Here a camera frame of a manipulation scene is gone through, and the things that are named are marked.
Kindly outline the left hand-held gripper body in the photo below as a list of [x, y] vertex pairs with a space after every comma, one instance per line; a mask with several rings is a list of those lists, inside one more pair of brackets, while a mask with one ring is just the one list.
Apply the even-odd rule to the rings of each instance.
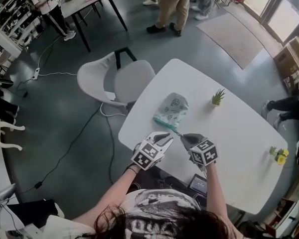
[[134, 154], [131, 158], [133, 164], [136, 164], [142, 170], [148, 170], [155, 166], [163, 154], [160, 152], [160, 146], [158, 142], [152, 144], [149, 141], [149, 135], [144, 138], [142, 142], [137, 144], [134, 149]]

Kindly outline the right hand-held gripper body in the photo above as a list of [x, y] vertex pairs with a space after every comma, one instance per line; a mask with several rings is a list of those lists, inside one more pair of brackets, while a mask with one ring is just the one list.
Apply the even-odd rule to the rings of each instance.
[[216, 145], [207, 138], [204, 138], [200, 143], [190, 148], [188, 153], [190, 160], [196, 164], [202, 172], [208, 165], [215, 163], [218, 158]]

